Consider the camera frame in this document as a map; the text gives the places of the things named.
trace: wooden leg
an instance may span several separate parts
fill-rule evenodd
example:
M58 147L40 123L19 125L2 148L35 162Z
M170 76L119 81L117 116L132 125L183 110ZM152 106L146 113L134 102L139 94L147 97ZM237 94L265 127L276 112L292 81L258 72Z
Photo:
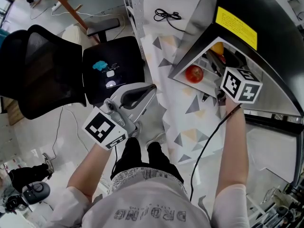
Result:
M67 0L58 0L63 7L66 8L66 10L74 17L74 19L77 20L77 22L85 29L87 30L86 23L80 18L80 16L75 12L75 10L72 8L72 6L67 2Z

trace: yellow object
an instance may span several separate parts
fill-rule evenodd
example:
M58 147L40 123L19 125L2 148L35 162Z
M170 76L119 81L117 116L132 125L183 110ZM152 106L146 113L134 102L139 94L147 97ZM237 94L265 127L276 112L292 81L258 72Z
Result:
M223 55L224 54L224 45L223 42L217 42L215 43L211 48L212 51L214 51L216 54Z
M232 13L219 7L216 23L230 30L255 50L257 49L257 33Z

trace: wire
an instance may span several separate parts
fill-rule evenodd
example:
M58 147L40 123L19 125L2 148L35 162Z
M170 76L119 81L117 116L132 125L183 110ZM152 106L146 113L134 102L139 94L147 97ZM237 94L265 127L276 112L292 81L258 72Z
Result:
M112 175L113 175L113 173L114 173L114 168L115 168L116 163L117 163L117 149L116 149L116 145L115 145L115 154L116 154L116 160L115 160L114 166L113 166L113 168L112 168Z
M32 11L33 11L33 9L31 8L31 9L30 9L29 18L30 18L31 20L37 19L41 14L43 14L45 11L47 11L47 10L50 9L50 8L51 8L51 7L46 8L45 10L43 10L39 15L37 15L37 16L34 17L34 18L32 18Z
M37 15L36 17L34 17L34 18L32 18L32 8L30 9L30 15L29 15L29 18L31 19L31 20L34 20L34 19L37 19L41 14L43 14L45 11L47 11L48 9L50 9L51 7L48 7L48 8L46 8L45 10L43 10L39 15Z
M75 119L75 122L76 122L76 127L77 127L77 129L76 129L77 138L78 138L79 142L85 147L86 151L89 153L89 150L87 149L87 147L85 146L84 142L80 139L80 137L78 135L78 122L76 120L76 117L75 117L74 113L72 111L66 109L66 108L65 108L65 110L68 111L68 112L70 112L73 115L73 117ZM58 137L58 130L59 130L59 127L60 127L60 119L61 119L62 111L63 111L63 107L61 107L61 112L60 112L59 121L58 121L58 128L57 128L57 132L56 132L56 139L55 139L55 141L53 143L53 147L52 147L52 150L53 150L53 153L54 153L55 157L53 159L51 159L50 161L56 159L56 157L57 157L56 154L55 154L55 151L54 151L54 146L55 146L55 143L56 143L57 137Z
M193 196L193 191L194 191L194 188L193 188L193 176L194 176L194 172L195 172L195 169L200 161L200 157L202 156L202 154L204 153L204 150L205 148L207 147L208 143L210 142L211 138L213 137L213 135L218 131L219 127L229 118L231 117L239 108L241 108L241 105L242 104L238 104L226 117L224 117L224 119L218 124L218 126L216 127L216 129L213 131L213 133L211 134L211 136L208 138L203 150L201 151L201 153L199 154L199 157L198 157L198 160L196 161L195 163L195 166L193 168L193 172L192 172L192 175L191 175L191 195L190 195L190 202L192 200L192 196Z
M10 196L11 196L11 194L16 190L15 188L14 188L14 186L13 186L13 181L14 181L14 178L15 178L15 176L14 176L14 173L12 173L11 171L10 171L10 173L13 175L13 179L11 180L11 186L12 186L12 188L14 189L9 195L7 195L6 197L4 197L5 199L6 198L9 198Z
M162 19L156 19L155 17L156 16L159 16L159 17L162 17ZM179 15L178 12L173 12L173 13L167 13L165 10L162 10L162 9L157 9L155 10L155 15L154 15L154 20L155 21L162 21L164 19L167 19L167 22L168 24L172 27L172 28L175 28L181 32L185 32L184 30L182 29L179 29L179 28L176 28L174 27L170 22L169 22L169 19L168 18L171 18L171 19L174 19L174 20L181 20L181 16Z
M59 115L59 121L58 121L58 128L57 128L57 132L56 132L56 138L55 138L55 141L53 143L53 147L52 147L52 150L54 152L54 155L55 157L53 159L51 159L50 161L54 160L57 158L56 154L55 154L55 151L54 151L54 146L55 146L55 143L57 141L57 137L58 137L58 130L59 130L59 127L60 127L60 119L61 119L61 114L62 114L62 111L63 111L63 107L61 107L61 112L60 112L60 115Z
M86 148L84 142L80 139L80 137L78 135L78 122L76 120L76 117L75 117L74 113L72 111L66 109L66 108L65 108L65 110L68 111L68 112L70 112L73 115L73 117L75 119L75 122L76 122L76 127L77 127L77 129L76 129L77 138L78 138L79 142L85 147L86 151L89 153L89 150Z
M304 11L301 11L301 12L298 13L298 15L296 16L298 19L300 19L300 18L299 18L299 15L300 15L301 13L304 13Z
M53 14L53 12L52 12L51 15L52 16L59 16L59 15L67 14L67 13L69 13L69 12L63 12L63 13L59 13L59 14ZM122 33L122 31L124 30L124 28L125 28L125 19L124 19L124 15L122 15L122 14L109 13L109 14L104 14L104 15L93 15L93 14L88 14L88 13L81 13L81 12L78 12L78 11L76 13L83 14L83 15L88 15L88 16L91 16L91 17L103 17L103 16L108 16L108 15L120 15L120 16L122 16L123 17L123 22L124 22L123 23L123 28L122 28L121 31L118 32L118 34L116 36L114 36L113 39L116 39L116 37L118 37Z

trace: yellow label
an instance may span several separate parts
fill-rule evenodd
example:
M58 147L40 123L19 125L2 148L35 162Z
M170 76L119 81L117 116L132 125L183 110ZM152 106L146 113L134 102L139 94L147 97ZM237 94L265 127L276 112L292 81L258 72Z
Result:
M219 7L216 23L230 30L257 50L257 33L232 13Z

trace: white sleeve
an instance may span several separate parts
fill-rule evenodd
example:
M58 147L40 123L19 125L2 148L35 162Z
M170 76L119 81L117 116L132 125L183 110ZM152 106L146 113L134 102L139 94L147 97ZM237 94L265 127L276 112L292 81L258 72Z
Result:
M226 187L215 198L211 218L213 228L249 228L246 187L236 184Z
M82 217L90 207L87 197L78 189L68 187L60 197L45 228L69 228L80 226Z

